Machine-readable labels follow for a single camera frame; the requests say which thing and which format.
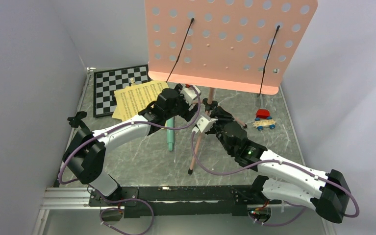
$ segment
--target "black and white checkered board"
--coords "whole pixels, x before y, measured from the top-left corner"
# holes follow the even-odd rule
[[[117,107],[114,91],[130,86],[130,79],[135,84],[149,82],[148,66],[137,66],[118,70],[94,73],[94,117],[113,115]]]

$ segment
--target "table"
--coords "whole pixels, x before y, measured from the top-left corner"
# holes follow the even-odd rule
[[[208,97],[208,88],[199,87],[201,99]],[[93,118],[93,76],[84,94],[81,111],[86,111],[88,117],[84,122],[90,130],[106,128],[120,120],[112,117]],[[266,109],[276,121],[276,128],[266,128],[258,131],[252,126],[255,112],[260,108],[258,94],[217,89],[214,99],[228,112],[245,122],[248,138],[256,143],[265,145],[277,154],[299,164],[303,164],[298,143],[290,122],[286,105],[281,92],[275,95],[264,95]],[[176,117],[175,127],[186,125],[186,121]],[[195,166],[194,173],[188,175],[192,152],[190,147],[191,128],[176,131],[175,150],[169,152],[166,143],[166,130],[135,139],[113,150],[105,157],[104,169],[122,186],[220,186],[220,185],[249,185],[257,176],[257,172],[245,170],[230,176],[214,176]],[[205,136],[200,145],[199,158],[210,169],[227,172],[239,168],[221,146],[215,135]],[[66,169],[64,180],[75,178]],[[74,182],[61,187],[86,187],[80,182]]]

